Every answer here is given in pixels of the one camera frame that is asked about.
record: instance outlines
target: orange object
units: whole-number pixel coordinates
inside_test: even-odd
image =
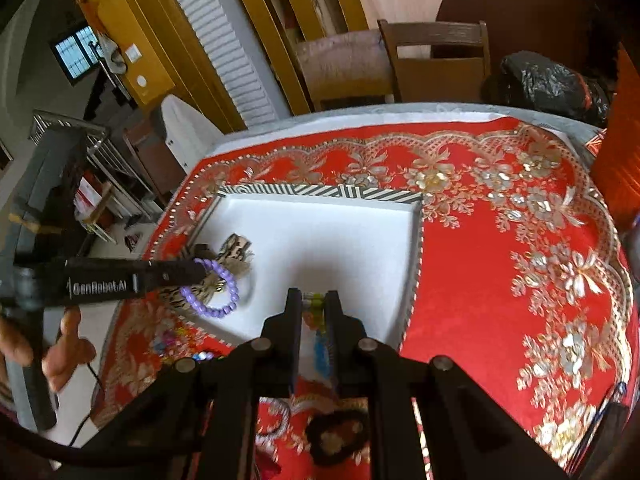
[[[640,75],[626,50],[618,53],[618,89],[607,135],[591,168],[616,227],[627,230],[640,212]]]

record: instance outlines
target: metal rack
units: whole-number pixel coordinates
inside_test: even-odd
[[[33,124],[31,126],[29,139],[37,145],[46,129],[52,124],[59,124],[60,126],[65,126],[67,128],[82,128],[92,143],[92,145],[87,149],[87,157],[91,164],[105,174],[115,189],[124,195],[124,197],[135,206],[141,215],[145,216],[149,220],[152,219],[154,210],[149,206],[145,206],[143,202],[134,197],[117,178],[118,174],[124,174],[129,178],[133,178],[144,187],[149,196],[154,196],[151,188],[146,184],[142,177],[136,173],[136,170],[131,167],[131,165],[113,145],[109,138],[111,132],[108,127],[61,114],[54,114],[44,110],[34,110]]]

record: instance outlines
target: finger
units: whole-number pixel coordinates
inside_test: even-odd
[[[91,344],[88,339],[84,337],[78,341],[78,364],[85,365],[95,359],[96,351],[95,346]]]
[[[60,390],[62,390],[62,388],[64,388],[66,384],[69,382],[69,379],[71,378],[71,376],[74,374],[75,371],[76,371],[76,367],[74,366],[74,367],[71,367],[69,370],[65,370],[61,374],[50,378],[49,389],[51,389],[52,392],[59,393]]]
[[[78,306],[68,306],[65,315],[60,321],[60,332],[62,335],[75,335],[78,337],[78,327],[82,321],[82,313]]]
[[[73,336],[63,335],[49,348],[42,359],[42,371],[47,378],[55,377],[78,364],[74,357],[74,346],[77,344],[78,340]]]
[[[0,317],[0,353],[20,366],[28,366],[33,361],[33,350],[27,339],[3,317]]]

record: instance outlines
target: colorful bead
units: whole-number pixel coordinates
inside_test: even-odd
[[[216,260],[207,260],[206,258],[194,258],[193,260],[196,263],[202,264],[205,269],[208,271],[215,272],[220,278],[222,278],[226,284],[228,285],[229,293],[231,295],[231,301],[229,304],[225,305],[223,308],[209,308],[204,305],[197,297],[194,295],[191,287],[182,286],[180,287],[180,294],[182,297],[191,305],[191,307],[201,316],[211,316],[222,318],[227,314],[231,313],[238,306],[238,301],[240,300],[240,296],[238,295],[238,286],[236,285],[236,279],[233,274],[229,272],[225,267],[220,265]]]

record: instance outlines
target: white louvered door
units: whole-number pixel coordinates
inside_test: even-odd
[[[223,3],[228,11],[231,10],[229,7],[238,6],[238,3],[233,0],[177,1],[244,124],[250,127],[290,116],[282,92],[259,49],[259,43],[247,38],[249,29],[245,27],[243,43],[252,43],[246,45],[253,51],[253,55],[249,56],[236,34],[236,27],[243,26],[238,23],[241,20],[236,19],[233,23],[223,8]],[[239,16],[238,10],[242,12],[241,9],[233,10],[236,16]],[[261,70],[257,70],[256,64],[260,64]]]

